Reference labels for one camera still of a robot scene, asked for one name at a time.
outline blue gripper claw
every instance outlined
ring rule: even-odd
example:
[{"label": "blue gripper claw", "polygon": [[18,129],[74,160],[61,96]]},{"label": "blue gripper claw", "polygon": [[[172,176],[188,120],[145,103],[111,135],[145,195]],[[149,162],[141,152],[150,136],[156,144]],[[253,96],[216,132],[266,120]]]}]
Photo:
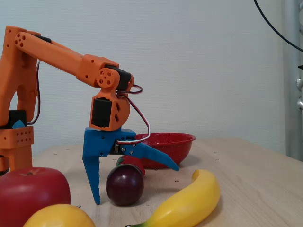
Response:
[{"label": "blue gripper claw", "polygon": [[118,129],[116,131],[85,129],[82,160],[97,205],[101,202],[99,195],[99,157],[106,157],[109,154],[124,154],[137,158],[147,158],[165,164],[173,170],[179,170],[179,166],[167,154],[144,143],[138,143],[134,147],[132,145],[121,145],[121,148],[125,148],[125,151],[122,151],[124,149],[115,150],[117,140],[135,140],[135,136],[136,134],[129,129]]}]

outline red fruit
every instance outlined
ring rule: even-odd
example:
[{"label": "red fruit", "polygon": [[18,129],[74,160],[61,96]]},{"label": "red fruit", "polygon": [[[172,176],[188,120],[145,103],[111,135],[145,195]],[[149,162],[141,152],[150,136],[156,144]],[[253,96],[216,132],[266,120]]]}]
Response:
[{"label": "red fruit", "polygon": [[123,155],[121,156],[117,163],[116,166],[120,165],[120,164],[131,164],[136,166],[137,168],[139,168],[139,170],[141,171],[141,173],[143,175],[145,175],[145,169],[141,163],[141,160],[139,158],[136,157],[132,157],[132,156],[128,156],[128,155]]},{"label": "red fruit", "polygon": [[0,227],[22,227],[38,210],[62,203],[71,203],[71,193],[56,169],[32,167],[0,177]]},{"label": "red fruit", "polygon": [[136,203],[142,196],[143,190],[143,175],[133,165],[118,165],[107,177],[106,193],[118,206],[129,206]]}]

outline cable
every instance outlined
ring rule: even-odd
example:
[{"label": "cable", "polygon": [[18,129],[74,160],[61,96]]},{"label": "cable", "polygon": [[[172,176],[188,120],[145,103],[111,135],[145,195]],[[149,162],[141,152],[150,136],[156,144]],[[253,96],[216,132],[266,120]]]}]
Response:
[{"label": "cable", "polygon": [[139,85],[134,84],[133,87],[138,88],[138,91],[119,91],[117,90],[116,93],[117,94],[139,94],[143,91],[143,88]]},{"label": "cable", "polygon": [[142,139],[139,139],[139,140],[127,140],[127,141],[121,141],[121,140],[118,140],[117,141],[117,144],[137,144],[137,143],[141,143],[143,142],[144,140],[148,139],[150,136],[151,136],[151,128],[150,128],[150,124],[148,123],[148,121],[146,120],[144,114],[139,110],[139,108],[132,102],[132,100],[130,100],[129,97],[126,97],[124,95],[117,95],[117,97],[124,97],[126,98],[129,103],[132,105],[132,107],[137,111],[137,113],[141,116],[141,118],[143,119],[143,121],[145,122],[146,126],[147,126],[147,129],[148,129],[148,135]]},{"label": "cable", "polygon": [[268,25],[274,30],[274,32],[276,32],[278,34],[278,36],[280,36],[285,42],[287,42],[289,45],[293,46],[294,48],[296,48],[297,50],[303,52],[303,49],[301,49],[300,47],[296,46],[295,44],[293,44],[292,42],[290,42],[288,39],[286,39],[283,35],[281,35],[274,26],[272,26],[272,24],[269,22],[269,20],[266,18],[266,16],[264,15],[264,13],[262,12],[259,4],[257,3],[257,0],[254,0],[260,14],[262,15],[262,17],[264,18],[264,20],[268,23]]},{"label": "cable", "polygon": [[36,80],[37,80],[37,91],[38,91],[38,111],[37,111],[37,116],[32,122],[28,122],[27,125],[33,125],[36,123],[36,121],[39,118],[40,115],[40,110],[41,110],[41,97],[40,97],[40,88],[39,88],[39,66],[40,66],[40,60],[37,64],[36,67]]}]

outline white wall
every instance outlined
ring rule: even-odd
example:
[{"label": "white wall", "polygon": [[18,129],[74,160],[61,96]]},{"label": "white wall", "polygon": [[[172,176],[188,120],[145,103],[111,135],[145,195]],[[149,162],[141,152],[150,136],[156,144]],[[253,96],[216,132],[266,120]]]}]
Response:
[{"label": "white wall", "polygon": [[[281,30],[281,2],[259,3]],[[282,41],[253,0],[2,0],[1,39],[5,25],[120,63],[144,88],[131,98],[153,132],[241,137],[285,152]],[[40,84],[34,152],[81,144],[98,90],[46,64]],[[135,111],[125,127],[146,130]]]}]

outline yellow banana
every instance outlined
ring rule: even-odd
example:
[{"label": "yellow banana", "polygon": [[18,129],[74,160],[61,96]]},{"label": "yellow banana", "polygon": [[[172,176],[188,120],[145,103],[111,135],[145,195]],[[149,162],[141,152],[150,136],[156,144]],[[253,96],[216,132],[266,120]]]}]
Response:
[{"label": "yellow banana", "polygon": [[192,183],[163,202],[146,222],[130,227],[193,227],[215,209],[220,186],[214,174],[198,169]]}]

